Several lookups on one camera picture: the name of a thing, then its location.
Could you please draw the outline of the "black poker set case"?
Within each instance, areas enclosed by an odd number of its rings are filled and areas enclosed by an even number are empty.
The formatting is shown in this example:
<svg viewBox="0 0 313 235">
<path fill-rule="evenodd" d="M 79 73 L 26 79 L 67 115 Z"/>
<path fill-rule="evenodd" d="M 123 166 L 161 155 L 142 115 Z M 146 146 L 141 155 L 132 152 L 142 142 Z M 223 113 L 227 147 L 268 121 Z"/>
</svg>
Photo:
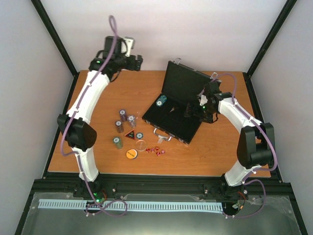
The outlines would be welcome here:
<svg viewBox="0 0 313 235">
<path fill-rule="evenodd" d="M 169 61 L 161 93 L 148 108 L 142 119 L 171 137 L 189 144 L 201 125 L 197 117 L 184 117 L 189 102 L 199 102 L 198 94 L 212 80 L 211 76 L 183 64 Z M 157 99 L 167 96 L 167 101 L 156 106 Z"/>
</svg>

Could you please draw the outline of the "single blue poker chip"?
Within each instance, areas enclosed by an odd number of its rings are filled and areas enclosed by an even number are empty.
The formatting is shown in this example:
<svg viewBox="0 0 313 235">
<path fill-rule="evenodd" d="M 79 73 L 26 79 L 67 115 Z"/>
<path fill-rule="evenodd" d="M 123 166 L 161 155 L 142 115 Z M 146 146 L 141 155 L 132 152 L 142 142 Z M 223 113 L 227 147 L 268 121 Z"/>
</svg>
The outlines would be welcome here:
<svg viewBox="0 0 313 235">
<path fill-rule="evenodd" d="M 142 134 L 142 133 L 140 133 L 140 132 L 139 132 L 139 133 L 137 133 L 137 134 L 136 134 L 136 138 L 137 138 L 137 139 L 141 139 L 141 138 L 143 138 L 143 134 Z"/>
</svg>

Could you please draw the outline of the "clear round dealer button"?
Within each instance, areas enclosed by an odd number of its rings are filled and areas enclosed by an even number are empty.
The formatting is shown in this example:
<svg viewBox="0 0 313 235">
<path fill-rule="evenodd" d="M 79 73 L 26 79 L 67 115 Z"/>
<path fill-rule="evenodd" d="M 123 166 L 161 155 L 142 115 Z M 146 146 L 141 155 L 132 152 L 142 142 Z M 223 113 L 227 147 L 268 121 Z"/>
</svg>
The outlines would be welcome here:
<svg viewBox="0 0 313 235">
<path fill-rule="evenodd" d="M 145 151 L 147 148 L 147 143 L 145 140 L 138 140 L 135 143 L 135 148 L 137 151 Z"/>
</svg>

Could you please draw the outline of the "triangular all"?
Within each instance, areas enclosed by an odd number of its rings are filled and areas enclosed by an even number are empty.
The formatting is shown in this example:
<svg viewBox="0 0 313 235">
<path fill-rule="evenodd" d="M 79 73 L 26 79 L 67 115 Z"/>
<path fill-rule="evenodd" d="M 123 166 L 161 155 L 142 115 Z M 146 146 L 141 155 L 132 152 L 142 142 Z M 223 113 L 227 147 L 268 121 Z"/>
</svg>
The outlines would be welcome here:
<svg viewBox="0 0 313 235">
<path fill-rule="evenodd" d="M 131 130 L 130 132 L 126 133 L 124 136 L 127 137 L 127 138 L 130 138 L 132 140 L 136 139 L 136 134 L 135 134 L 134 130 Z"/>
</svg>

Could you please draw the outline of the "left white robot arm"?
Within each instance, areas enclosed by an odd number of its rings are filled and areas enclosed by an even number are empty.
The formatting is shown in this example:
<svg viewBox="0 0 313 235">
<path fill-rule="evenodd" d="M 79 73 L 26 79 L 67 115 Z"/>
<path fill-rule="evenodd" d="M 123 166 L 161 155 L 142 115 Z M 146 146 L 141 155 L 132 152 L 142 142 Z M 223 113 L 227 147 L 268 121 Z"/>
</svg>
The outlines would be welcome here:
<svg viewBox="0 0 313 235">
<path fill-rule="evenodd" d="M 90 126 L 91 117 L 102 92 L 114 81 L 117 73 L 140 70 L 143 58 L 131 54 L 134 44 L 131 37 L 106 37 L 103 50 L 98 51 L 90 62 L 86 80 L 75 102 L 66 114 L 57 118 L 62 133 L 61 143 L 67 143 L 71 148 L 70 154 L 75 155 L 79 177 L 87 182 L 84 190 L 91 197 L 102 191 L 102 185 L 96 181 L 99 171 L 93 146 L 97 132 Z"/>
</svg>

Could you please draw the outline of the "blue chip stack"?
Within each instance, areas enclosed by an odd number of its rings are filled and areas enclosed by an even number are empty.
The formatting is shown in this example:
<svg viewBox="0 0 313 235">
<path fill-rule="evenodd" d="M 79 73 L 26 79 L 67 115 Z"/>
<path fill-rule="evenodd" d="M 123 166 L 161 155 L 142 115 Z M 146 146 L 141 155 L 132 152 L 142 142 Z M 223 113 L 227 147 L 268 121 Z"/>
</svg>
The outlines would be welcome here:
<svg viewBox="0 0 313 235">
<path fill-rule="evenodd" d="M 167 101 L 167 96 L 161 95 L 156 101 L 156 106 L 161 107 L 166 101 Z"/>
</svg>

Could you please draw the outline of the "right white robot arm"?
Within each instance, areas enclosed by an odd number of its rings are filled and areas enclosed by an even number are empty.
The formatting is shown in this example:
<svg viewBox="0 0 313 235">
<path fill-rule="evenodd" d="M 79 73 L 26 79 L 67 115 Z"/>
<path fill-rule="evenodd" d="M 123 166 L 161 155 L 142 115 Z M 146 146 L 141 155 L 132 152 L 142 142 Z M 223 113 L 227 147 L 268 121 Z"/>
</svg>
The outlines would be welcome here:
<svg viewBox="0 0 313 235">
<path fill-rule="evenodd" d="M 222 175 L 219 193 L 224 198 L 231 197 L 247 178 L 257 171 L 272 171 L 277 168 L 274 128 L 270 123 L 262 123 L 246 111 L 233 93 L 220 90 L 220 80 L 207 83 L 197 95 L 197 101 L 188 103 L 185 117 L 198 117 L 201 121 L 214 123 L 218 115 L 226 117 L 239 132 L 237 161 Z"/>
</svg>

